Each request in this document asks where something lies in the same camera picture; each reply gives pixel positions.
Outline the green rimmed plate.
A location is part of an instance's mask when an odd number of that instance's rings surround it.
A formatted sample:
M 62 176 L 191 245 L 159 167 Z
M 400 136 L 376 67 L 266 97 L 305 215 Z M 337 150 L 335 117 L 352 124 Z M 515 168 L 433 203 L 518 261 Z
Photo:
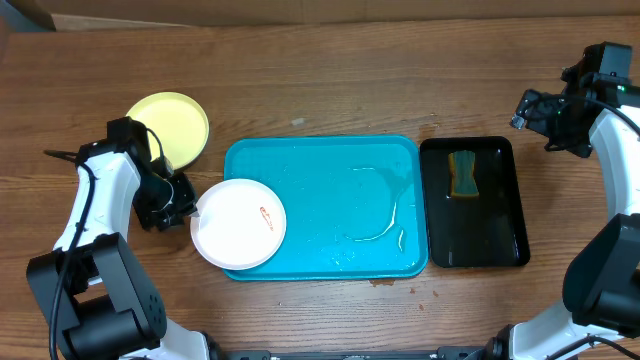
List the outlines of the green rimmed plate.
M 204 109 L 181 93 L 160 92 L 146 96 L 126 115 L 157 135 L 163 154 L 176 172 L 194 163 L 209 139 L 210 125 Z

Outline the pink rimmed white plate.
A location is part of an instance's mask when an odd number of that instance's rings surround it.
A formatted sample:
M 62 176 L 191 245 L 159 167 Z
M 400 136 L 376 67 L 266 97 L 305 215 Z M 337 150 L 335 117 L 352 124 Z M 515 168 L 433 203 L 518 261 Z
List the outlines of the pink rimmed white plate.
M 249 179 L 231 179 L 208 189 L 191 218 L 199 254 L 226 270 L 246 270 L 269 260 L 283 243 L 287 217 L 280 198 Z

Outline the green yellow sponge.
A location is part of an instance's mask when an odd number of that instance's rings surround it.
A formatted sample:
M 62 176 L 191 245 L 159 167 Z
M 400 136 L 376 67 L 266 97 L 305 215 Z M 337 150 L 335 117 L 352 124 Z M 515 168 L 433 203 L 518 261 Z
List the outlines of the green yellow sponge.
M 448 155 L 450 197 L 475 198 L 479 196 L 474 177 L 475 160 L 475 153 L 468 150 L 455 151 Z

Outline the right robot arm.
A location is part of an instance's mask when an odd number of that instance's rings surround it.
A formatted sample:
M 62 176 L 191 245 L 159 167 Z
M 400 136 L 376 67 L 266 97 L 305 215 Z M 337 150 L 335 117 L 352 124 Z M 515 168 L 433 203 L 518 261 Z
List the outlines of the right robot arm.
M 561 74 L 559 94 L 528 89 L 512 127 L 547 138 L 548 152 L 598 157 L 607 224 L 572 260 L 560 301 L 527 322 L 508 325 L 471 359 L 575 359 L 639 335 L 639 89 L 629 78 L 632 49 L 612 42 L 585 48 Z

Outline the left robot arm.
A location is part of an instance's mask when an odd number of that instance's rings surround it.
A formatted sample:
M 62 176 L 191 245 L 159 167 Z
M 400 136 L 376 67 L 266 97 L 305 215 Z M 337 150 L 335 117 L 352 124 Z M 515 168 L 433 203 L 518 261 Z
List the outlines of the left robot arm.
M 154 132 L 129 117 L 77 152 L 49 151 L 74 164 L 78 191 L 53 250 L 31 259 L 30 289 L 49 326 L 53 359 L 220 359 L 204 332 L 169 319 L 159 291 L 127 242 L 130 216 L 146 231 L 197 213 L 188 177 L 152 158 Z

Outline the black plastic tray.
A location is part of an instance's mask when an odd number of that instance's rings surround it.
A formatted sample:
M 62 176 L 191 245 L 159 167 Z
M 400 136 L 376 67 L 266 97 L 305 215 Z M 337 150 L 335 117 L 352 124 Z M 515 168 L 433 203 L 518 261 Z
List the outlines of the black plastic tray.
M 449 196 L 448 155 L 475 153 L 475 198 Z M 504 137 L 431 138 L 419 147 L 430 257 L 442 268 L 520 267 L 531 257 L 512 145 Z

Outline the blue plastic tray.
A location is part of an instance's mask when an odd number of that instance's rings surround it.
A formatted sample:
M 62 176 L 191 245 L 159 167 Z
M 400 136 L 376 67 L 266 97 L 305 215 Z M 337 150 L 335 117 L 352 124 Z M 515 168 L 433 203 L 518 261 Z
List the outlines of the blue plastic tray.
M 248 138 L 224 177 L 269 187 L 286 213 L 277 252 L 236 281 L 410 278 L 429 259 L 419 151 L 402 135 Z

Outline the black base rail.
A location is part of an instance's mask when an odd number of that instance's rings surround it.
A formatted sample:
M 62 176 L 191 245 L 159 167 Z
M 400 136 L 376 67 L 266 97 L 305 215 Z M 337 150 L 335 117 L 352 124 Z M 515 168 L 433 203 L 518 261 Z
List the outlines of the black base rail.
M 209 359 L 209 360 L 489 360 L 507 359 L 507 355 L 497 355 L 496 351 L 485 347 L 444 346 L 426 351 L 382 351 L 382 352 L 297 352 L 270 353 L 266 350 L 243 350 L 224 353 L 219 348 L 205 347 L 187 354 L 163 351 L 139 351 L 124 356 L 124 359 Z

